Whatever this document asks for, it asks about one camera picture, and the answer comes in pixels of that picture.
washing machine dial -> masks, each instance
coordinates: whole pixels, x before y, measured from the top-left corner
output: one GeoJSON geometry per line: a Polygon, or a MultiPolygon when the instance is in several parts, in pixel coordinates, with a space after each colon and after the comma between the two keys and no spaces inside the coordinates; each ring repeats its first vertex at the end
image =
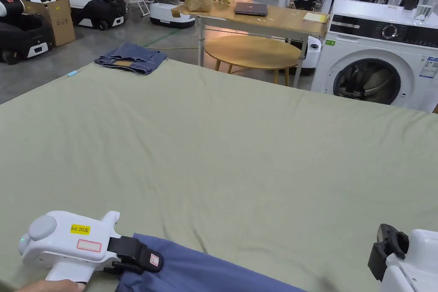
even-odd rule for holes
{"type": "Polygon", "coordinates": [[[382,37],[385,39],[392,39],[397,36],[397,27],[395,25],[386,25],[382,30],[382,37]]]}

human hand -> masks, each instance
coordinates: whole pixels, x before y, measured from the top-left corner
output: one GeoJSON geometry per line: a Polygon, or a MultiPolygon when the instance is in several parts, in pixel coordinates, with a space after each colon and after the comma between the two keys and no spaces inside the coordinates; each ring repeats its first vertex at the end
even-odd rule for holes
{"type": "Polygon", "coordinates": [[[16,292],[82,292],[85,285],[71,280],[40,280],[16,292]]]}

wooden table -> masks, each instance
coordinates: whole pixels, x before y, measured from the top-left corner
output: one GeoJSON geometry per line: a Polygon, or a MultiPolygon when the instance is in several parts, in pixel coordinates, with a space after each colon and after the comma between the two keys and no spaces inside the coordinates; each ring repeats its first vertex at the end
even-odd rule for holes
{"type": "Polygon", "coordinates": [[[248,32],[264,37],[280,37],[303,42],[303,49],[298,59],[293,86],[298,86],[298,79],[305,58],[308,37],[324,37],[327,33],[327,23],[306,22],[303,20],[309,12],[290,8],[268,6],[268,16],[257,17],[237,15],[234,6],[214,3],[209,12],[191,12],[186,4],[172,9],[174,17],[182,14],[197,17],[199,26],[198,65],[204,66],[205,25],[217,28],[248,32]]]}
{"type": "Polygon", "coordinates": [[[264,69],[274,71],[274,83],[278,84],[278,71],[284,69],[286,86],[289,86],[289,68],[298,63],[301,51],[295,46],[275,39],[251,35],[232,35],[214,38],[205,43],[205,52],[215,58],[216,71],[221,62],[242,68],[264,69]]]}

yellow notepad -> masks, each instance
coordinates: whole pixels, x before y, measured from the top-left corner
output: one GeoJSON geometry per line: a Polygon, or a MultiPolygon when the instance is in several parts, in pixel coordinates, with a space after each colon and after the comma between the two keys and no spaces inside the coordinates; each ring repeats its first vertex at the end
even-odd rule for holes
{"type": "Polygon", "coordinates": [[[327,15],[307,13],[303,20],[309,22],[327,23],[328,18],[329,17],[327,15]]]}

washing machine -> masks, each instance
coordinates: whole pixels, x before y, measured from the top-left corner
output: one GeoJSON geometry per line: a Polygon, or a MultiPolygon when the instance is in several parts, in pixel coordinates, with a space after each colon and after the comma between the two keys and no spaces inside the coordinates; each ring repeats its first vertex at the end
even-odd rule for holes
{"type": "Polygon", "coordinates": [[[335,0],[311,91],[432,112],[438,104],[438,17],[335,0]]]}

